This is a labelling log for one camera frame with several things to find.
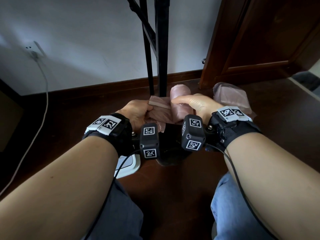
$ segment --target hand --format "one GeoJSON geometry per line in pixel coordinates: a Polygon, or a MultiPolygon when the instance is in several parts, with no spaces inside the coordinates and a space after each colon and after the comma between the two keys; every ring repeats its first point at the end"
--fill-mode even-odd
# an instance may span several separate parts
{"type": "Polygon", "coordinates": [[[217,103],[208,96],[200,93],[194,95],[178,96],[171,100],[173,104],[189,104],[195,110],[195,114],[202,118],[202,122],[207,125],[211,114],[217,109],[222,108],[223,105],[217,103]]]}
{"type": "Polygon", "coordinates": [[[147,100],[132,100],[116,113],[127,117],[130,120],[132,130],[138,131],[146,123],[144,120],[146,112],[153,109],[148,102],[147,100]]]}

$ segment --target brown door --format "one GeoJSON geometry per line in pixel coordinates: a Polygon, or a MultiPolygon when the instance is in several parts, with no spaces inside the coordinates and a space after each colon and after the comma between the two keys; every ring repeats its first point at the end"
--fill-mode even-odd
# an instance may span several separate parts
{"type": "Polygon", "coordinates": [[[320,57],[319,23],[320,0],[222,0],[200,88],[291,76],[320,57]]]}

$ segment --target power cord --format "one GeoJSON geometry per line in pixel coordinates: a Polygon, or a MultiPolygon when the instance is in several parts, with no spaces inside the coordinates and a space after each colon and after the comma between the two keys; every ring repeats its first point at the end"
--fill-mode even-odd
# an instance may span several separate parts
{"type": "Polygon", "coordinates": [[[214,148],[214,149],[219,150],[219,151],[222,152],[222,153],[224,154],[224,156],[228,159],[228,161],[229,161],[229,163],[230,163],[230,165],[231,165],[231,167],[232,167],[232,170],[233,170],[235,179],[236,179],[236,181],[237,181],[237,183],[238,183],[238,186],[239,186],[240,192],[241,192],[241,194],[242,194],[242,197],[243,197],[245,203],[247,204],[250,212],[253,214],[254,218],[257,220],[257,222],[260,224],[260,226],[262,226],[262,228],[270,235],[270,237],[272,237],[273,239],[278,240],[278,238],[276,238],[276,236],[275,236],[274,234],[272,234],[272,233],[269,231],[268,228],[266,228],[266,226],[261,222],[261,220],[260,220],[260,219],[257,217],[257,215],[254,213],[254,210],[253,210],[252,207],[250,206],[250,204],[249,204],[249,202],[248,202],[248,200],[247,200],[247,198],[246,198],[246,194],[245,194],[244,190],[242,189],[242,186],[241,186],[241,184],[240,184],[237,171],[236,171],[235,166],[233,165],[233,162],[232,162],[232,160],[230,159],[230,157],[229,157],[224,151],[222,151],[221,149],[219,149],[218,147],[216,147],[216,146],[214,146],[214,145],[210,145],[210,144],[207,144],[207,143],[206,143],[205,145],[206,145],[206,146],[210,146],[210,147],[212,147],[212,148],[214,148]]]}
{"type": "Polygon", "coordinates": [[[90,227],[90,230],[88,231],[88,233],[87,233],[86,237],[84,238],[84,240],[87,240],[87,239],[89,238],[90,234],[92,233],[92,231],[94,230],[94,227],[96,226],[96,224],[97,224],[97,222],[98,222],[98,220],[99,220],[99,218],[100,218],[100,216],[101,216],[101,214],[102,214],[102,212],[103,212],[103,209],[104,209],[104,207],[106,206],[106,203],[107,203],[107,200],[108,200],[108,198],[109,198],[109,195],[110,195],[112,186],[113,186],[113,184],[114,184],[114,182],[115,182],[115,180],[116,180],[116,178],[117,178],[117,176],[118,176],[118,173],[120,172],[120,169],[122,168],[123,164],[126,162],[126,160],[127,160],[129,157],[131,157],[133,154],[135,154],[136,152],[139,152],[139,151],[140,151],[140,150],[135,150],[133,153],[131,153],[129,156],[127,156],[127,157],[124,159],[124,161],[121,163],[121,165],[120,165],[117,173],[116,173],[115,176],[113,177],[113,180],[112,180],[112,182],[111,182],[109,191],[108,191],[108,193],[107,193],[107,195],[106,195],[106,199],[104,200],[104,202],[103,202],[103,204],[102,204],[102,207],[101,207],[101,209],[100,209],[100,211],[99,211],[96,219],[94,220],[94,223],[93,223],[92,226],[90,227]]]}
{"type": "Polygon", "coordinates": [[[41,131],[41,129],[42,129],[42,127],[43,127],[43,124],[44,124],[45,118],[46,118],[46,114],[47,114],[47,111],[48,111],[48,104],[49,104],[48,80],[47,80],[47,77],[46,77],[45,73],[43,72],[43,70],[42,70],[42,68],[41,68],[41,66],[40,66],[40,64],[39,64],[39,62],[38,62],[38,59],[39,59],[38,54],[33,51],[33,52],[31,52],[31,57],[32,57],[32,59],[37,63],[37,65],[38,65],[38,67],[39,67],[39,69],[40,69],[40,71],[41,71],[41,73],[42,73],[42,76],[43,76],[43,78],[44,78],[44,80],[45,80],[45,93],[46,93],[46,97],[47,97],[47,104],[46,104],[46,107],[45,107],[45,112],[44,112],[44,114],[43,114],[43,119],[42,119],[42,123],[41,123],[40,128],[38,129],[37,133],[35,134],[33,140],[31,141],[31,144],[29,145],[28,149],[27,149],[26,152],[24,153],[23,157],[21,158],[21,160],[20,160],[20,162],[19,162],[19,164],[18,164],[17,169],[15,170],[13,176],[11,177],[10,182],[9,182],[9,183],[4,187],[4,189],[0,192],[0,196],[1,196],[1,195],[6,191],[6,189],[11,185],[11,183],[13,182],[15,176],[17,175],[17,172],[18,172],[18,170],[19,170],[19,168],[20,168],[20,166],[21,166],[21,163],[22,163],[23,159],[26,157],[26,154],[29,152],[31,146],[33,145],[35,139],[37,138],[39,132],[41,131]]]}

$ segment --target wall outlet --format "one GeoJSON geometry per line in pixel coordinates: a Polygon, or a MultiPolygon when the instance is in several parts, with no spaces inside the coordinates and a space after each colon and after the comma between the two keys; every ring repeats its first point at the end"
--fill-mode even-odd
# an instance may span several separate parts
{"type": "Polygon", "coordinates": [[[36,52],[38,55],[40,56],[44,56],[44,54],[42,53],[42,51],[38,48],[37,44],[35,43],[35,41],[30,41],[30,42],[25,42],[23,44],[23,48],[26,52],[31,53],[36,52]]]}

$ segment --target forearm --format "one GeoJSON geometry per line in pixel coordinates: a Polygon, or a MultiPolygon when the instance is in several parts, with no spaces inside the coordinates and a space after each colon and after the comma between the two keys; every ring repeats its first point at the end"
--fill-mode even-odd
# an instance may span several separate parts
{"type": "Polygon", "coordinates": [[[106,198],[117,161],[108,141],[81,141],[0,202],[0,238],[80,239],[106,198]]]}
{"type": "Polygon", "coordinates": [[[284,239],[319,236],[318,172],[259,133],[238,137],[226,153],[251,205],[275,232],[284,239]]]}

